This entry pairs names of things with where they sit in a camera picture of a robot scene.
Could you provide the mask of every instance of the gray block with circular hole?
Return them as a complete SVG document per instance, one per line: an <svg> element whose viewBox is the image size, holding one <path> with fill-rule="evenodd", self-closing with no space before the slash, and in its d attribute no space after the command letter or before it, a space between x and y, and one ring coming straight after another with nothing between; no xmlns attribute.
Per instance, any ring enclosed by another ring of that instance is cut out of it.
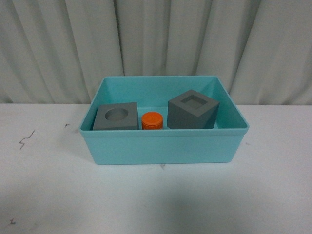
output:
<svg viewBox="0 0 312 234"><path fill-rule="evenodd" d="M214 128L220 102L189 90L168 102L167 126L171 129Z"/></svg>
<svg viewBox="0 0 312 234"><path fill-rule="evenodd" d="M93 130L133 129L139 129L136 102L105 104L98 107Z"/></svg>

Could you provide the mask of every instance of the gray block with square recess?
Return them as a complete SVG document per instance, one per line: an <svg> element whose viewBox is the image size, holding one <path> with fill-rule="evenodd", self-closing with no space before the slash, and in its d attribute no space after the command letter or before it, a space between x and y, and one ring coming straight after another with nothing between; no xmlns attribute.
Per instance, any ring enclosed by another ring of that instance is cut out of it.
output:
<svg viewBox="0 0 312 234"><path fill-rule="evenodd" d="M133 129L139 129L136 102L105 104L98 107L93 130Z"/></svg>
<svg viewBox="0 0 312 234"><path fill-rule="evenodd" d="M189 90L168 102L167 126L171 129L213 128L220 102Z"/></svg>

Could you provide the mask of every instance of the square recess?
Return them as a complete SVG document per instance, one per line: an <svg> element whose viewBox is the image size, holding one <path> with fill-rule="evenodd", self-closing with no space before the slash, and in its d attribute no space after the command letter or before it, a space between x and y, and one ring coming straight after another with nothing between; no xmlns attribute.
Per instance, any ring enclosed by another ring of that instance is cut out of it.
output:
<svg viewBox="0 0 312 234"><path fill-rule="evenodd" d="M189 90L168 102L167 126L171 129L214 128L219 101Z"/></svg>

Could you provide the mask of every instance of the circular hole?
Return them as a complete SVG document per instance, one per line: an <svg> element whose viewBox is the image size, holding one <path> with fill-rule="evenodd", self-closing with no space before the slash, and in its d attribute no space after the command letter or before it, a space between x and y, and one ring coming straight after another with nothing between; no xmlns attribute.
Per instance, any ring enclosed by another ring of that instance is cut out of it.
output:
<svg viewBox="0 0 312 234"><path fill-rule="evenodd" d="M128 116L128 111L123 108L114 108L105 114L105 118L109 121L119 121Z"/></svg>

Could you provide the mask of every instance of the dark mark on table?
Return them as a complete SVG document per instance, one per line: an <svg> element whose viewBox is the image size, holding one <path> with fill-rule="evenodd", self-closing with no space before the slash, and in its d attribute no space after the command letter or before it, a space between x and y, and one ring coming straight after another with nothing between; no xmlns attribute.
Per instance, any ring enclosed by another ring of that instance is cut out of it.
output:
<svg viewBox="0 0 312 234"><path fill-rule="evenodd" d="M20 147L20 150L23 148L23 146L25 145L25 143L23 143L22 141L25 140L25 139L29 139L31 138L31 136L34 134L35 132L35 129L33 130L33 132L31 133L31 135L29 137L25 137L23 138L19 143L22 144L22 146Z"/></svg>

